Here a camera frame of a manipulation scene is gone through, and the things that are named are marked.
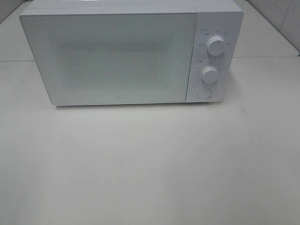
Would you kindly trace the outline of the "round white door button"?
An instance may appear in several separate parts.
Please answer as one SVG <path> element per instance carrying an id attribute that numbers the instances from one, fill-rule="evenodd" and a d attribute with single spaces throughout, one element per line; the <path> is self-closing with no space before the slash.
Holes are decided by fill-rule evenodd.
<path id="1" fill-rule="evenodd" d="M 200 99 L 209 99 L 211 95 L 212 95 L 212 90 L 209 88 L 202 88 L 197 93 L 197 96 Z"/>

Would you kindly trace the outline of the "white microwave knob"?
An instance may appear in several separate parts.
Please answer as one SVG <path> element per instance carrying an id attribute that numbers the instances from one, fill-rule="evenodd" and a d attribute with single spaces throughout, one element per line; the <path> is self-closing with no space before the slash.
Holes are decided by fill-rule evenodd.
<path id="1" fill-rule="evenodd" d="M 210 36 L 206 41 L 206 49 L 212 56 L 219 56 L 225 51 L 226 39 L 220 34 Z"/>
<path id="2" fill-rule="evenodd" d="M 202 81 L 204 83 L 214 83 L 218 79 L 218 69 L 215 66 L 207 66 L 201 71 Z"/>

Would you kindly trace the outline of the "white microwave oven body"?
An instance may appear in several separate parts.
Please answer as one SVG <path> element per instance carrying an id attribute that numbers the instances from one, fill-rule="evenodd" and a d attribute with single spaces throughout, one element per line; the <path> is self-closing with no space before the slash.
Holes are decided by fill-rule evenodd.
<path id="1" fill-rule="evenodd" d="M 230 65 L 239 37 L 244 13 L 232 0 L 35 0 L 22 15 L 148 15 L 195 13 L 186 99 L 182 103 L 218 102 L 222 99 Z M 220 34 L 226 39 L 225 51 L 212 56 L 206 49 L 207 39 Z M 214 83 L 204 83 L 201 71 L 207 66 L 218 69 Z M 212 90 L 209 99 L 200 99 L 202 88 Z"/>

